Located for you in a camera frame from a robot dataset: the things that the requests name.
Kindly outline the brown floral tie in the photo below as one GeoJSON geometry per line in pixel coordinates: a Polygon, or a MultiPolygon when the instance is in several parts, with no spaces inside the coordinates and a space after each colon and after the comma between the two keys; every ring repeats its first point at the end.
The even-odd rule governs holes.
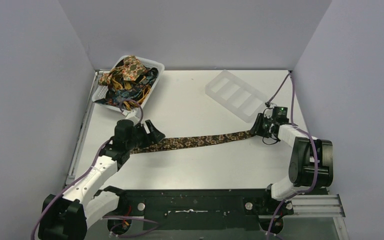
{"type": "Polygon", "coordinates": [[[251,133],[250,130],[238,131],[226,134],[216,135],[205,135],[205,136],[190,136],[190,137],[170,137],[164,138],[158,143],[151,144],[145,148],[136,147],[131,150],[130,153],[141,154],[141,153],[153,153],[153,152],[164,152],[174,151],[190,148],[208,147],[214,145],[220,145],[225,143],[231,143],[235,141],[242,141],[254,137],[255,134],[251,133]]]}

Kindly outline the clear compartment tray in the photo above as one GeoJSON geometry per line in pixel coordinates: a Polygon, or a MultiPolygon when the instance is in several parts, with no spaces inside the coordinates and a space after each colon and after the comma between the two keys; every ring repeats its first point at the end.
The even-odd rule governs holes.
{"type": "Polygon", "coordinates": [[[205,94],[246,123],[255,121],[268,96],[228,70],[205,86],[205,94]]]}

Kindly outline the white plastic basket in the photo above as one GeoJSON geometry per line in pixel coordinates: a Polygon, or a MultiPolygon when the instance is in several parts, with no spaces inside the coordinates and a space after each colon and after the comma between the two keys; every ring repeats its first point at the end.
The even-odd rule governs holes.
{"type": "MultiPolygon", "coordinates": [[[[122,61],[122,59],[124,59],[124,58],[127,57],[127,56],[130,56],[130,55],[122,56],[122,57],[119,59],[118,63],[116,63],[116,64],[114,65],[114,67],[119,67],[119,66],[121,66],[121,61],[122,61]]],[[[93,103],[96,103],[96,104],[98,104],[98,105],[101,105],[101,106],[103,106],[103,107],[106,107],[106,108],[108,108],[108,109],[110,109],[110,110],[114,110],[114,111],[120,111],[120,110],[121,110],[121,111],[123,112],[124,115],[127,115],[130,111],[136,109],[138,106],[143,107],[143,106],[146,104],[147,100],[149,99],[149,97],[150,97],[152,91],[155,89],[155,87],[156,87],[156,85],[157,85],[157,83],[158,83],[158,81],[159,81],[159,79],[160,79],[160,75],[161,75],[161,74],[164,72],[164,70],[165,70],[165,66],[164,66],[163,64],[161,64],[161,63],[159,63],[159,62],[156,62],[156,61],[153,61],[153,60],[145,59],[145,58],[142,58],[142,57],[137,57],[137,58],[141,61],[141,63],[142,63],[145,67],[147,67],[147,68],[156,68],[156,69],[159,71],[159,75],[158,75],[158,77],[157,77],[157,79],[156,79],[154,85],[153,85],[152,88],[151,88],[150,94],[149,94],[148,97],[143,101],[142,104],[139,104],[139,103],[137,103],[136,101],[127,99],[127,100],[126,100],[127,102],[132,103],[131,110],[127,110],[127,109],[125,109],[125,108],[123,107],[122,104],[120,104],[119,107],[115,107],[115,106],[111,106],[111,105],[106,105],[106,104],[104,104],[104,98],[105,98],[105,96],[106,96],[106,93],[107,93],[107,91],[108,91],[108,88],[107,88],[106,86],[99,85],[99,79],[102,77],[103,74],[108,73],[111,69],[108,70],[108,71],[104,71],[103,73],[100,74],[100,77],[99,77],[98,80],[97,80],[97,88],[96,88],[95,92],[92,94],[92,102],[93,102],[93,103]]]]}

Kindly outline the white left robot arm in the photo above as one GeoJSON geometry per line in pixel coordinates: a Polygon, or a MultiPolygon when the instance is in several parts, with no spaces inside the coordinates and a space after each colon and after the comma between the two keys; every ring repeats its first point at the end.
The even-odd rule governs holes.
{"type": "Polygon", "coordinates": [[[103,184],[117,173],[135,149],[160,143],[165,134],[150,120],[144,124],[119,120],[114,135],[97,150],[90,167],[57,195],[43,202],[42,213],[32,230],[32,240],[83,240],[88,228],[108,212],[121,215],[128,201],[115,192],[101,194],[103,184]]]}

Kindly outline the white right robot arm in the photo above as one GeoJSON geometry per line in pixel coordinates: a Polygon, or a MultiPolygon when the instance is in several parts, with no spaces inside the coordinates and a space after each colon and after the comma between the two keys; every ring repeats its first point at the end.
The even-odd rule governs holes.
{"type": "Polygon", "coordinates": [[[270,115],[257,114],[250,132],[291,147],[288,173],[282,180],[269,185],[271,197],[280,201],[330,187],[334,180],[333,143],[313,137],[291,123],[287,107],[274,106],[270,111],[270,115]]]}

